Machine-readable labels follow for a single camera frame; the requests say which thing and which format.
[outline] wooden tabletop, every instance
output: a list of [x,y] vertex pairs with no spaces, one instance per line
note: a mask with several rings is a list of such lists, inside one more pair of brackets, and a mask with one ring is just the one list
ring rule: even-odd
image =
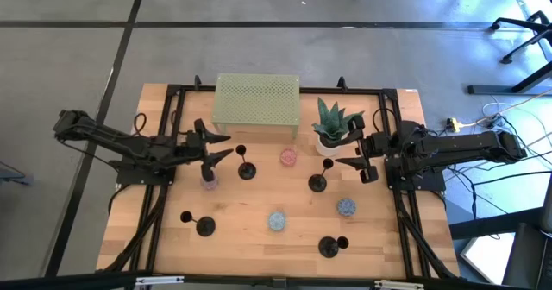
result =
[[[138,112],[147,114],[143,135],[156,135],[167,85],[145,84]],[[203,118],[214,131],[210,117],[214,92],[187,92],[180,129],[193,129],[193,121]],[[420,99],[415,90],[398,90],[404,120],[423,123]],[[398,224],[392,193],[387,189],[383,159],[371,162],[378,168],[379,180],[362,184],[352,167],[335,163],[324,175],[328,187],[314,193],[307,180],[323,169],[315,148],[317,135],[312,124],[319,122],[315,94],[301,94],[301,124],[292,140],[289,129],[271,126],[229,126],[232,139],[210,145],[211,152],[246,145],[246,160],[255,164],[257,174],[242,180],[237,168],[242,158],[233,153],[216,167],[219,186],[204,190],[200,184],[200,163],[179,166],[170,186],[162,221],[154,271],[158,273],[215,274],[246,276],[294,276],[335,278],[404,278]],[[375,96],[321,95],[328,105],[337,101],[346,114],[364,110],[365,135],[375,132],[371,117],[379,108]],[[380,118],[376,119],[381,129]],[[355,145],[342,148],[337,157],[354,157]],[[294,148],[298,160],[294,167],[280,164],[284,148]],[[115,260],[134,235],[144,186],[131,186],[113,203],[110,218],[97,261],[104,268]],[[340,199],[356,202],[352,217],[341,217],[336,204]],[[423,233],[448,269],[458,274],[455,252],[442,201],[430,192],[417,192]],[[194,218],[210,216],[216,221],[212,236],[201,237],[194,223],[180,221],[182,211],[191,211]],[[268,228],[271,212],[282,211],[285,228],[280,232]],[[331,259],[317,250],[324,236],[345,236],[349,247]],[[147,253],[149,237],[142,254]],[[416,274],[420,274],[416,244],[411,239],[411,253]],[[145,267],[145,256],[140,268]]]

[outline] blue textured ball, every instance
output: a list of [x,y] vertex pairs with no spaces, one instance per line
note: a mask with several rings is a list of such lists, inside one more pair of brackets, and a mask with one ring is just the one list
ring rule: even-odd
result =
[[268,226],[271,230],[282,230],[285,226],[285,216],[282,212],[276,211],[268,217]]
[[337,203],[337,211],[344,217],[351,217],[356,211],[356,204],[352,199],[342,199]]

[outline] gray floor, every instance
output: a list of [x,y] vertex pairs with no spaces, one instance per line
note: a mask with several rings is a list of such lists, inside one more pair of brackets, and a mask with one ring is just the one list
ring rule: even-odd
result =
[[[539,4],[531,0],[531,10]],[[133,0],[0,0],[0,20],[125,20]],[[490,22],[521,18],[515,0],[144,0],[141,21],[375,21]],[[51,128],[60,109],[94,114],[110,75],[121,29],[0,28],[0,160],[32,173],[36,182],[0,186],[0,279],[41,274],[80,155],[60,146]],[[464,123],[482,116],[487,96],[468,96],[470,84],[511,85],[546,63],[531,46],[510,65],[498,60],[531,37],[504,30],[350,28],[172,28],[135,29],[122,65],[106,123],[128,129],[143,83],[190,84],[200,75],[207,85],[218,73],[288,73],[305,86],[334,86],[344,76],[351,87],[416,88],[426,122],[441,129],[447,117]],[[524,98],[498,98],[515,103]],[[548,130],[551,102],[524,107]],[[487,108],[487,112],[496,110]],[[508,113],[520,135],[532,142],[543,135],[525,112]],[[482,131],[464,129],[463,133]],[[547,142],[534,146],[550,150]],[[98,154],[113,157],[106,151]],[[543,170],[531,160],[485,173]],[[115,174],[94,162],[62,262],[62,274],[93,271],[107,219]],[[523,177],[480,186],[479,193],[507,211],[538,206],[546,176]],[[470,210],[471,195],[456,179],[447,197]],[[478,201],[481,217],[500,214]]]

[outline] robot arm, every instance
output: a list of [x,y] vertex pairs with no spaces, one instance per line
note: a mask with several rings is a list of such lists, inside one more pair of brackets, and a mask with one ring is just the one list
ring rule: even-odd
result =
[[55,138],[60,142],[89,141],[121,154],[122,161],[109,161],[118,170],[140,171],[147,177],[162,175],[180,164],[202,161],[202,177],[212,181],[214,175],[211,169],[233,149],[210,154],[206,143],[223,142],[230,137],[210,133],[201,119],[194,122],[194,129],[185,132],[185,142],[177,144],[169,136],[129,135],[97,124],[86,112],[79,110],[62,110],[60,119],[53,127]]
[[[355,117],[348,126],[348,137],[357,137],[358,131],[364,128],[364,121],[362,117]],[[386,154],[389,184],[395,186],[397,180],[400,180],[397,186],[404,184],[401,181],[410,183],[410,186],[401,189],[408,189],[412,184],[418,186],[420,177],[423,178],[428,170],[440,172],[450,165],[477,160],[513,164],[527,157],[517,138],[506,132],[439,137],[412,121],[401,122],[391,138],[384,133],[374,133],[366,138],[361,136],[356,141],[359,144],[356,153],[360,157],[336,161],[361,170],[362,182],[367,183],[377,179],[377,171],[369,166],[369,159]]]

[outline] aloe plant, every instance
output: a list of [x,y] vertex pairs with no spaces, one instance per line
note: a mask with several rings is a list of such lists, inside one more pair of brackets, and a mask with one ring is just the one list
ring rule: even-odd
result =
[[354,116],[362,115],[364,111],[345,117],[345,109],[339,110],[337,103],[334,103],[331,110],[328,110],[326,103],[318,98],[318,113],[320,114],[320,124],[312,124],[314,131],[320,135],[321,139],[324,138],[328,142],[337,142],[341,140],[343,135],[348,133],[348,121]]

